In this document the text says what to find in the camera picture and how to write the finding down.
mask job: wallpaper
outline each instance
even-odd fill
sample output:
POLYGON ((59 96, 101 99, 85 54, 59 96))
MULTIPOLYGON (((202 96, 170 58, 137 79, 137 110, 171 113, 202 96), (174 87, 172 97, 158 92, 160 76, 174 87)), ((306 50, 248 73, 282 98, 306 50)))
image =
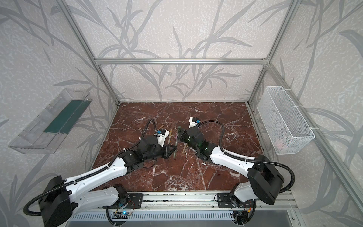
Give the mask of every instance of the wallpaper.
MULTIPOLYGON (((314 140, 296 154, 276 155, 257 111, 257 104, 266 86, 278 86, 268 72, 250 105, 266 144, 267 151, 264 154, 270 160, 288 165, 295 173, 296 181, 291 191, 306 226, 363 226, 362 215, 326 163, 314 140)), ((285 178, 285 186, 290 181, 290 175, 282 169, 281 173, 285 178)))
POLYGON ((273 64, 363 187, 363 1, 317 1, 295 18, 273 64))
POLYGON ((23 206, 54 176, 88 170, 117 108, 54 6, 0 1, 0 226, 43 225, 41 217, 24 215, 23 206), (89 91, 93 101, 58 150, 22 154, 9 148, 64 88, 89 91))
POLYGON ((263 58, 290 0, 66 0, 98 58, 263 58))
POLYGON ((247 101, 262 65, 103 65, 122 101, 247 101))
MULTIPOLYGON (((301 4, 273 65, 299 98, 353 176, 363 185, 363 1, 301 4)), ((308 226, 363 226, 363 217, 314 142, 294 155, 276 156, 256 112, 267 74, 252 102, 259 128, 275 160, 296 173, 294 197, 308 226)))

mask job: marble surface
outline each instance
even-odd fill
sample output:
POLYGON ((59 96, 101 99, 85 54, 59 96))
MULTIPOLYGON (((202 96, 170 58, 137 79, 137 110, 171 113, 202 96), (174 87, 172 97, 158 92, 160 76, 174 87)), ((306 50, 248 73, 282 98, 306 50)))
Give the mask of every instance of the marble surface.
MULTIPOLYGON (((173 129, 170 143, 174 145, 176 128, 188 128, 192 116, 202 121, 211 119, 223 123, 226 127, 225 149, 253 157, 262 153, 244 102, 121 103, 93 167, 106 164, 124 147, 137 142, 149 118, 155 119, 157 128, 164 125, 163 128, 173 129)), ((201 130, 207 141, 218 143, 221 132, 218 124, 203 125, 201 130)), ((149 126, 147 134, 151 133, 152 126, 149 126)), ((227 167, 202 162, 188 147, 184 154, 182 150, 183 143, 179 142, 175 158, 171 155, 169 159, 146 161, 145 168, 118 177, 97 189, 121 183, 127 191, 231 190, 236 183, 248 181, 227 167)))

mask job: wall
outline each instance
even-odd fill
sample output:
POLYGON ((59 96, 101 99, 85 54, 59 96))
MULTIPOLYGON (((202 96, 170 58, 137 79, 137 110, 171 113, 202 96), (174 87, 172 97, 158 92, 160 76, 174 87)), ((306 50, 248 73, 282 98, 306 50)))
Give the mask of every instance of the wall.
MULTIPOLYGON (((363 1, 344 0, 301 4, 272 59, 361 186, 362 6, 363 1)), ((262 88, 274 85, 267 74, 252 107, 262 88)), ((308 226, 363 226, 363 217, 314 142, 295 155, 276 157, 268 136, 263 137, 270 155, 296 173, 292 191, 308 226)))
MULTIPOLYGON (((264 58, 290 5, 290 0, 66 2, 97 58, 264 58)), ((123 101, 246 101, 259 69, 103 66, 123 101)))
POLYGON ((53 1, 0 2, 0 226, 42 226, 22 207, 49 179, 83 173, 116 110, 53 1), (64 88, 93 99, 54 154, 21 154, 8 147, 64 88))

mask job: leaf pattern wallpaper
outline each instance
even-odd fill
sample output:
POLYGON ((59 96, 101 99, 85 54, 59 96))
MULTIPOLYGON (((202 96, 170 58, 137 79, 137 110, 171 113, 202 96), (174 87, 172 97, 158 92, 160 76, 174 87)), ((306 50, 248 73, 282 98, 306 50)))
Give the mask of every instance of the leaf pattern wallpaper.
POLYGON ((22 208, 48 181, 87 171, 117 109, 54 1, 0 1, 0 226, 42 226, 22 208), (8 147, 64 88, 93 99, 54 154, 8 147))
MULTIPOLYGON (((66 2, 97 58, 264 58, 290 5, 290 0, 66 2)), ((123 101, 246 101, 262 66, 102 69, 123 101)))
MULTIPOLYGON (((303 2, 272 60, 332 147, 363 186, 363 1, 303 2)), ((276 86, 267 74, 264 86, 276 86)), ((266 144, 263 124, 258 123, 266 144)), ((314 142, 276 156, 297 173, 294 198, 308 226, 363 226, 363 217, 314 142)))

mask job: white wire mesh basket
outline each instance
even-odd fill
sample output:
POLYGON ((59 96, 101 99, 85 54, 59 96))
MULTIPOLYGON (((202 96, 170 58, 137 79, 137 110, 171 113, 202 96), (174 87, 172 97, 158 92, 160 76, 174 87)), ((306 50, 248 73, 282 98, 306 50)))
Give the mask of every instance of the white wire mesh basket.
POLYGON ((315 135, 281 86, 265 87, 257 105, 277 154, 296 154, 315 135))

